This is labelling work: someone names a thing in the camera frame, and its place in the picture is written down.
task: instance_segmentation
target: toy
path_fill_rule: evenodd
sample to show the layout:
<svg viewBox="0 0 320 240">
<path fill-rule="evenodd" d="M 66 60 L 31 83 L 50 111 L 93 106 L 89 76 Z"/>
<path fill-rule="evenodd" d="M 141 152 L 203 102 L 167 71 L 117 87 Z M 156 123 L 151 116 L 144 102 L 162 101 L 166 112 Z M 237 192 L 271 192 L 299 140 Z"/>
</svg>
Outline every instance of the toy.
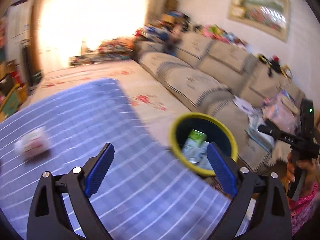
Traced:
<svg viewBox="0 0 320 240">
<path fill-rule="evenodd" d="M 164 43 L 164 49 L 163 52 L 175 55 L 174 49 L 176 47 L 176 43 L 178 43 L 181 40 L 181 34 L 182 34 L 182 26 L 181 24 L 177 24 L 170 32 L 169 38 Z"/>
<path fill-rule="evenodd" d="M 202 29 L 203 29 L 203 26 L 202 25 L 194 25 L 193 27 L 193 31 L 195 33 L 198 33 L 198 34 L 201 34 L 202 33 Z"/>
<path fill-rule="evenodd" d="M 187 32 L 189 31 L 189 25 L 190 25 L 190 17 L 187 15 L 183 16 L 184 21 L 181 23 L 182 24 L 182 32 Z"/>
<path fill-rule="evenodd" d="M 279 58 L 277 56 L 273 56 L 270 61 L 270 67 L 278 74 L 281 73 L 281 66 L 279 64 Z"/>
<path fill-rule="evenodd" d="M 202 35 L 214 40 L 223 41 L 228 44 L 236 45 L 237 47 L 246 50 L 247 42 L 242 41 L 236 37 L 233 33 L 228 33 L 225 30 L 219 28 L 217 25 L 205 25 L 202 29 Z"/>
</svg>

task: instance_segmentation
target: sofa armrest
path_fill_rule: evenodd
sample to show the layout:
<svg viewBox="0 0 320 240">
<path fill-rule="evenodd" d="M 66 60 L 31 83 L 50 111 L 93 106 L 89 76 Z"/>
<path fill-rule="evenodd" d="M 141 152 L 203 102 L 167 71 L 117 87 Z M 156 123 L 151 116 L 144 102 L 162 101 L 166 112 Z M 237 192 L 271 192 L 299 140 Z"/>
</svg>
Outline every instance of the sofa armrest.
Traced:
<svg viewBox="0 0 320 240">
<path fill-rule="evenodd" d="M 163 52 L 164 44 L 156 43 L 152 41 L 139 41 L 138 48 L 139 48 L 139 58 L 140 58 L 146 52 L 150 52 L 150 51 Z"/>
</svg>

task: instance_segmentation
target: pink sleeve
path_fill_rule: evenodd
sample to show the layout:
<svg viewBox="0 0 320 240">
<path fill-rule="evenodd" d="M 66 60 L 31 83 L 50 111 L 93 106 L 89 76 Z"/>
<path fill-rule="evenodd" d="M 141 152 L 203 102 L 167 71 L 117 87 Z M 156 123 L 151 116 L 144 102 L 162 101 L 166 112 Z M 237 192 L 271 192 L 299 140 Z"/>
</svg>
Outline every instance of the pink sleeve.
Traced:
<svg viewBox="0 0 320 240">
<path fill-rule="evenodd" d="M 294 235 L 311 217 L 312 200 L 318 191 L 318 183 L 314 183 L 310 195 L 299 198 L 297 202 L 289 200 L 292 235 Z"/>
</svg>

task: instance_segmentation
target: beige sofa cushion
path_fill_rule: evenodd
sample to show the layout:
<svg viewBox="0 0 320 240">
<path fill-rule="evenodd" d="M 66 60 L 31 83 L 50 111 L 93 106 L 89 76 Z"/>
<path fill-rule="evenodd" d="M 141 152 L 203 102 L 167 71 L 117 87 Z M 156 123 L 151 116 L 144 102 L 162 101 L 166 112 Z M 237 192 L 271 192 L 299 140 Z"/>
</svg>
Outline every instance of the beige sofa cushion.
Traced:
<svg viewBox="0 0 320 240">
<path fill-rule="evenodd" d="M 268 66 L 261 62 L 258 62 L 257 65 L 239 96 L 252 104 L 253 107 L 262 107 L 265 98 L 276 96 L 282 87 L 286 87 L 290 81 L 274 71 L 273 76 L 269 77 Z"/>
<path fill-rule="evenodd" d="M 240 74 L 252 71 L 258 62 L 251 53 L 222 41 L 217 41 L 211 46 L 209 55 Z"/>
<path fill-rule="evenodd" d="M 227 86 L 188 67 L 172 66 L 166 69 L 160 82 L 191 111 L 204 113 L 212 102 L 233 98 Z"/>
<path fill-rule="evenodd" d="M 197 68 L 200 61 L 208 53 L 214 41 L 201 34 L 188 32 L 183 34 L 181 42 L 176 46 L 177 57 Z"/>
<path fill-rule="evenodd" d="M 245 130 L 248 128 L 249 118 L 232 99 L 209 105 L 206 114 L 216 118 L 229 128 L 236 139 L 239 150 L 246 146 L 248 136 Z"/>
<path fill-rule="evenodd" d="M 181 59 L 162 52 L 148 52 L 139 59 L 140 65 L 147 70 L 152 76 L 158 78 L 162 68 L 174 64 L 176 66 L 190 67 Z"/>
<path fill-rule="evenodd" d="M 156 43 L 152 41 L 140 41 L 138 42 L 139 47 L 139 56 L 142 56 L 144 53 L 149 51 L 159 51 L 162 52 L 164 44 Z"/>
<path fill-rule="evenodd" d="M 229 65 L 225 65 L 210 55 L 207 55 L 201 61 L 199 70 L 214 77 L 220 83 L 227 85 L 231 92 L 238 96 L 257 65 L 257 61 L 258 59 L 256 57 L 248 54 L 243 64 L 243 70 L 237 71 Z"/>
</svg>

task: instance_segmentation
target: picture frame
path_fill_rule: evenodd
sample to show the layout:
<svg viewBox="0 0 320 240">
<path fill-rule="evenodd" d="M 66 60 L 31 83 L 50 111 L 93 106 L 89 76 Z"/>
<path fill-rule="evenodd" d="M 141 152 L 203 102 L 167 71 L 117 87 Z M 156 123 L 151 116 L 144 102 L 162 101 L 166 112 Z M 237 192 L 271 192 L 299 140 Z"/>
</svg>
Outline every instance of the picture frame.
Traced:
<svg viewBox="0 0 320 240">
<path fill-rule="evenodd" d="M 290 1 L 231 0 L 228 19 L 255 27 L 287 42 Z"/>
</svg>

